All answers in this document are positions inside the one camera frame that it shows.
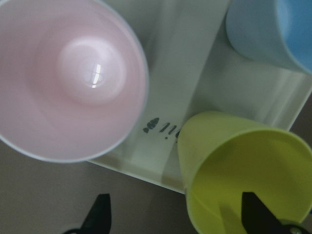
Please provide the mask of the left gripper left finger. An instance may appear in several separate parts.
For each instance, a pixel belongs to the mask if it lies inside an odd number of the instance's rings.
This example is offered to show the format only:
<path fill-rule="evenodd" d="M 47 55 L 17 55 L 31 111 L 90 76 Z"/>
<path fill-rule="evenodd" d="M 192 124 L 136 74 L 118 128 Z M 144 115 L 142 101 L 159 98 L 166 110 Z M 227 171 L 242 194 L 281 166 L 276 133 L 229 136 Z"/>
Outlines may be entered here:
<path fill-rule="evenodd" d="M 99 194 L 80 228 L 69 229 L 64 234 L 109 234 L 112 226 L 109 194 Z"/>

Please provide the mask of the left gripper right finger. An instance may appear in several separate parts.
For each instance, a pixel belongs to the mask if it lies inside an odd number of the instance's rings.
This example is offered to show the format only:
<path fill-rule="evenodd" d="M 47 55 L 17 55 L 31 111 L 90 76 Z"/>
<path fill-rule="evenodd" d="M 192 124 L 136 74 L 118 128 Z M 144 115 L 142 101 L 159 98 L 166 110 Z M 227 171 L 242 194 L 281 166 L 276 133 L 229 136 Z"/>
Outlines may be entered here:
<path fill-rule="evenodd" d="M 248 234 L 308 234 L 296 223 L 282 223 L 254 192 L 243 192 L 241 222 Z"/>

